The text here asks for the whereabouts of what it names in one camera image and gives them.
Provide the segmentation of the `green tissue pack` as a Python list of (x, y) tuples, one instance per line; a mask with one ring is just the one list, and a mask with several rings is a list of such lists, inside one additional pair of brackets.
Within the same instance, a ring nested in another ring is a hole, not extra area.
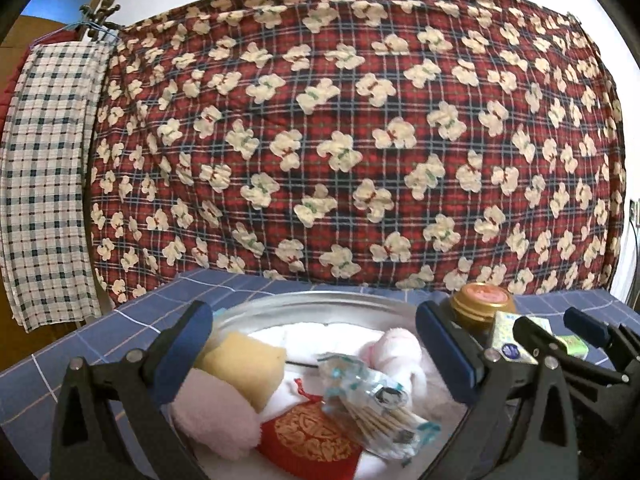
[(585, 360), (589, 354), (589, 347), (582, 338), (575, 335), (557, 336), (556, 339), (561, 341), (566, 347), (566, 353), (573, 358)]

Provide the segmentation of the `pink towel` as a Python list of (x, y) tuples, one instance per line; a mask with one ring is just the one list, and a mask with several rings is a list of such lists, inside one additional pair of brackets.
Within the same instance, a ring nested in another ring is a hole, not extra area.
[(198, 368), (186, 375), (170, 414), (186, 437), (226, 460), (239, 460), (262, 437), (259, 416), (241, 393)]

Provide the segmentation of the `yellow sponge block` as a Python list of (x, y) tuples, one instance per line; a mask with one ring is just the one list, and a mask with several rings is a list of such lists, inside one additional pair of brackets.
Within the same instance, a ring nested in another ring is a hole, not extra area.
[(232, 385), (260, 413), (284, 377), (286, 350), (240, 332), (231, 332), (215, 347), (205, 349), (196, 367)]

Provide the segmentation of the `pink plush glove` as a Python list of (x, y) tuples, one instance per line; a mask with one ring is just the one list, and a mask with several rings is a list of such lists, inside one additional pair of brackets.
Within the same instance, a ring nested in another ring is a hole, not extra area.
[(424, 403), (427, 394), (422, 356), (416, 336), (404, 328), (386, 330), (379, 340), (365, 344), (359, 351), (368, 367), (402, 385), (415, 408)]

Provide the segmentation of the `cotton swab bag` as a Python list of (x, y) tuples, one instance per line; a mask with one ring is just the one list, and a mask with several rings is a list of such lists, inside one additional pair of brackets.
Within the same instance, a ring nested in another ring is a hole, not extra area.
[(439, 424), (413, 413), (396, 380), (346, 354), (325, 353), (317, 363), (322, 412), (367, 452), (406, 462), (439, 436)]

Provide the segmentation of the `red gold embroidered pouch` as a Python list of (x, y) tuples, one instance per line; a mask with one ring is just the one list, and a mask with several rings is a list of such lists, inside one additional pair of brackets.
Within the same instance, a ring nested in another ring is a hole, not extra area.
[(308, 393), (300, 378), (294, 382), (304, 402), (264, 422), (256, 450), (297, 479), (352, 480), (362, 447), (324, 414), (322, 396)]

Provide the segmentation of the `blue dotted tissue box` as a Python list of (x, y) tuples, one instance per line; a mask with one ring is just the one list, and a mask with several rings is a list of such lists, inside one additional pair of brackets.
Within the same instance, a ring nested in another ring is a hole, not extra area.
[(488, 347), (497, 350), (509, 362), (535, 365), (537, 361), (515, 340), (513, 327), (520, 314), (497, 312), (488, 337)]

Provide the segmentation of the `gold round tin lid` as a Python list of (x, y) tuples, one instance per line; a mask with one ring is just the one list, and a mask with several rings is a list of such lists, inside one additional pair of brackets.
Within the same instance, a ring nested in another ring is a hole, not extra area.
[(456, 322), (479, 340), (487, 338), (498, 312), (516, 312), (510, 292), (486, 283), (463, 285), (449, 303)]

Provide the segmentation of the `blue plaid tablecloth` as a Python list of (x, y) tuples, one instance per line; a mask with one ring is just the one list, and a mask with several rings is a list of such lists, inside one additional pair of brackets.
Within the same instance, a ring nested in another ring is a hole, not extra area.
[[(246, 300), (307, 290), (361, 292), (415, 306), (427, 298), (425, 290), (268, 281), (260, 276), (214, 270), (186, 272), (1, 372), (1, 429), (32, 473), (38, 479), (47, 479), (55, 405), (71, 358), (83, 356), (96, 364), (119, 361), (132, 348), (146, 349), (160, 330), (175, 324), (194, 299), (216, 311)], [(552, 292), (548, 296), (521, 297), (515, 302), (518, 312), (548, 318), (557, 334), (568, 334), (562, 313), (569, 306), (585, 308), (603, 322), (624, 323), (639, 333), (638, 313), (603, 290)]]

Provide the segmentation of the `green checked hanging cloth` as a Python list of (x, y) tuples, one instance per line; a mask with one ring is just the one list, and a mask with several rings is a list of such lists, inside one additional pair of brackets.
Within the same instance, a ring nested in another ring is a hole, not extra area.
[(25, 332), (96, 318), (84, 192), (108, 42), (40, 44), (1, 135), (1, 277)]

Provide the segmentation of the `round metal tin container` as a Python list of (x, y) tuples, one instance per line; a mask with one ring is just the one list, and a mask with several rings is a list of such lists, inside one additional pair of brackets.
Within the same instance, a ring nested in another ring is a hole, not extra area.
[(214, 314), (205, 349), (215, 347), (228, 333), (248, 336), (253, 330), (293, 323), (346, 323), (371, 330), (416, 330), (416, 307), (405, 302), (356, 292), (291, 292), (254, 299)]

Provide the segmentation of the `red plaid bear blanket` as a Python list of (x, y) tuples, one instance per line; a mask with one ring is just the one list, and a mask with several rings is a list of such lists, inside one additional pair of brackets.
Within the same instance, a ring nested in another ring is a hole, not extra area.
[(514, 295), (611, 283), (622, 108), (526, 0), (200, 0), (122, 29), (96, 118), (96, 277), (196, 268)]

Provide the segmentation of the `clothes hanger hook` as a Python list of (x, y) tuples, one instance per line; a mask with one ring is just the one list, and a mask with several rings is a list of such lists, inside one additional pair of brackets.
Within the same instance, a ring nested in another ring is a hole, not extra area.
[(120, 4), (116, 0), (101, 0), (94, 9), (84, 4), (79, 8), (80, 20), (73, 30), (78, 36), (94, 42), (117, 38), (122, 25), (113, 22), (112, 16), (119, 10)]

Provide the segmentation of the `wall power socket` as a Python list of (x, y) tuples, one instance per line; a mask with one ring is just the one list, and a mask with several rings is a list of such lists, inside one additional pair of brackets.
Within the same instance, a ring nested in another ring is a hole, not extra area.
[(640, 207), (638, 200), (629, 201), (629, 222), (635, 228), (640, 226)]

